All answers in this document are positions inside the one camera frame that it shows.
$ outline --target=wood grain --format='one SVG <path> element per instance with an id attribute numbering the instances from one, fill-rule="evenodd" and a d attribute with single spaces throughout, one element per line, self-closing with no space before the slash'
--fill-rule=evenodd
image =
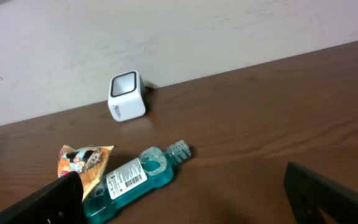
<path id="1" fill-rule="evenodd" d="M 56 179 L 64 144 L 118 145 L 107 171 L 184 139 L 194 158 L 120 223 L 294 223 L 289 161 L 358 191 L 358 42 L 159 88 L 115 122 L 106 102 L 0 127 L 0 210 Z"/>

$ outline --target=crumpled food package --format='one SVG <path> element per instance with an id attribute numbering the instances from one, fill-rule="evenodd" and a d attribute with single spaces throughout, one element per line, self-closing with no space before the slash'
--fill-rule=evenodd
<path id="1" fill-rule="evenodd" d="M 114 146 L 89 146 L 74 149 L 64 145 L 60 150 L 57 175 L 61 177 L 70 171 L 80 174 L 84 195 L 82 200 L 100 182 L 109 155 Z"/>

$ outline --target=black plastic object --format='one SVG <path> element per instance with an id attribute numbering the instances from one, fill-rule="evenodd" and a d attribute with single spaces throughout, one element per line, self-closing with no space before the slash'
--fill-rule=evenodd
<path id="1" fill-rule="evenodd" d="M 358 193 L 290 162 L 284 188 L 298 224 L 326 223 L 319 209 L 339 223 L 358 223 Z"/>
<path id="2" fill-rule="evenodd" d="M 2 223 L 84 223 L 80 175 L 70 172 L 0 212 Z"/>

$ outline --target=mouthwash bottle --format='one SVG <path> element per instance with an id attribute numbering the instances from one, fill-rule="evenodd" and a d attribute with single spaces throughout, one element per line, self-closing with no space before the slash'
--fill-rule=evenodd
<path id="1" fill-rule="evenodd" d="M 116 211 L 146 192 L 169 183 L 172 167 L 191 156 L 189 147 L 181 140 L 165 152 L 151 147 L 140 156 L 105 175 L 85 198 L 85 215 L 91 223 L 103 223 Z"/>

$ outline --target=white label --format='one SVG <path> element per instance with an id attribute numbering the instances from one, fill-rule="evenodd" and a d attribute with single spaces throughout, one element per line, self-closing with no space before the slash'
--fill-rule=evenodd
<path id="1" fill-rule="evenodd" d="M 145 182 L 147 176 L 140 164 L 139 158 L 136 158 L 108 173 L 106 180 L 110 197 L 111 199 L 115 199 Z"/>

